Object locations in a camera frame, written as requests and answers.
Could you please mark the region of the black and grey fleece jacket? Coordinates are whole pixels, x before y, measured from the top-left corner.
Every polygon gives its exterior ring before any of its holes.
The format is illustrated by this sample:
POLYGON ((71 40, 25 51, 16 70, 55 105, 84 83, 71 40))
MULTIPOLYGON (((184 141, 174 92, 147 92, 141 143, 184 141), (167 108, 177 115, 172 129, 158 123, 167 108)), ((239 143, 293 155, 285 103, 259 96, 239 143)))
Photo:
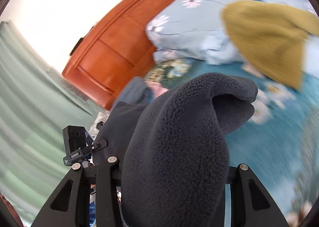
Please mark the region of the black and grey fleece jacket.
POLYGON ((224 136, 255 109, 256 84, 206 73, 148 105, 119 102, 95 143, 122 169, 122 212, 128 226, 210 226, 229 171, 224 136))

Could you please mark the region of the green curtain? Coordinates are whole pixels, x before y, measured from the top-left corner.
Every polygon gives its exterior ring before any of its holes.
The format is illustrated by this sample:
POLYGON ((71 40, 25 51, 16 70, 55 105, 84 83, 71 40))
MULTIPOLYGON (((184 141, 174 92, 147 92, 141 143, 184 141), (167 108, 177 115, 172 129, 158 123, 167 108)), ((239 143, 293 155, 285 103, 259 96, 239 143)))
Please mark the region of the green curtain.
POLYGON ((68 171, 63 129, 89 128, 100 111, 1 22, 1 193, 26 225, 68 171))

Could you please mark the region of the teal floral bed blanket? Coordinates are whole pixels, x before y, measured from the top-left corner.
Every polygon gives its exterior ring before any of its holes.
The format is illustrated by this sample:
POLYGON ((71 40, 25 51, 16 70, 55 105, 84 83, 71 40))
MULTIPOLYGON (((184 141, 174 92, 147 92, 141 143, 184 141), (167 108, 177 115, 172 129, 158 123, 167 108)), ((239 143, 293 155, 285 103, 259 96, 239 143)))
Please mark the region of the teal floral bed blanket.
POLYGON ((318 73, 305 72, 296 91, 248 73, 241 63, 185 58, 155 65, 146 80, 171 89, 208 72, 247 77, 258 86, 254 115, 226 136, 230 163, 247 164, 288 224, 298 226, 318 198, 318 73))

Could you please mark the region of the grey folded garment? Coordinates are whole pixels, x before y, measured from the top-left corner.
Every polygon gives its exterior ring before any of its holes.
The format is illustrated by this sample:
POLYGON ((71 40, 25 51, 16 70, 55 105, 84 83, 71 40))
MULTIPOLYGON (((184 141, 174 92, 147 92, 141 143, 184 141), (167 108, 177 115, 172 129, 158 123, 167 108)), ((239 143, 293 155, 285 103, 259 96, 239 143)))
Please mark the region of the grey folded garment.
POLYGON ((136 76, 122 89, 111 108, 114 108, 120 101, 131 105, 145 105, 154 100, 154 93, 143 78, 136 76))

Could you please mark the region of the pink folded garment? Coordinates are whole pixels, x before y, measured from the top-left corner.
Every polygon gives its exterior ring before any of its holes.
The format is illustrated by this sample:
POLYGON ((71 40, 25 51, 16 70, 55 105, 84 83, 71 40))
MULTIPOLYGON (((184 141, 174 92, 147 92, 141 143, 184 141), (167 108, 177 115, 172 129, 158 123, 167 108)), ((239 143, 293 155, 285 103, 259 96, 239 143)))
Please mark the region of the pink folded garment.
POLYGON ((168 89, 163 87, 159 82, 145 81, 145 83, 149 87, 149 89, 151 89, 154 100, 168 91, 168 89))

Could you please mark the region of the orange wooden headboard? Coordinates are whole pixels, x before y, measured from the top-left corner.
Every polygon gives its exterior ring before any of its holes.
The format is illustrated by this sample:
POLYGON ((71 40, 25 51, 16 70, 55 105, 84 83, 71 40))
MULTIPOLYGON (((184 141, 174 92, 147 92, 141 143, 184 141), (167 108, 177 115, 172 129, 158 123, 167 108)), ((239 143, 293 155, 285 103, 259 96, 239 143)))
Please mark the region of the orange wooden headboard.
POLYGON ((154 66, 146 25, 174 0, 123 0, 83 38, 62 75, 105 109, 135 76, 154 66))

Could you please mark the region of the light blue floral duvet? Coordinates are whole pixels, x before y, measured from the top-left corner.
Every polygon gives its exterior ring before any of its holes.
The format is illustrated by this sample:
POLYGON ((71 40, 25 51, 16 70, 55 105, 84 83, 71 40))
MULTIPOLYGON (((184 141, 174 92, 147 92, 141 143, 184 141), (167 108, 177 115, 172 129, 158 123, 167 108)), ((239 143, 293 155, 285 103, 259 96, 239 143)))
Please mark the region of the light blue floral duvet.
MULTIPOLYGON (((146 26, 156 47, 156 63, 179 58, 204 60, 210 65, 243 62, 224 30, 221 11, 237 0, 175 0, 146 26)), ((256 0, 287 4, 315 13, 309 0, 256 0)))

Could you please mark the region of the mustard knitted sweater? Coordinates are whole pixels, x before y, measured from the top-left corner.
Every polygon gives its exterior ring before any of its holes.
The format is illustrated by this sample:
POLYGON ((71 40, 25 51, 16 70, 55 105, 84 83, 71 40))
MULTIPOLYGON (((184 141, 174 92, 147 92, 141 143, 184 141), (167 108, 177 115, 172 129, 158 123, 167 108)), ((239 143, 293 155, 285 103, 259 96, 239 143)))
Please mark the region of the mustard knitted sweater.
POLYGON ((285 4, 239 0, 224 7, 222 19, 229 39, 256 70, 301 88, 304 44, 318 36, 317 16, 285 4))

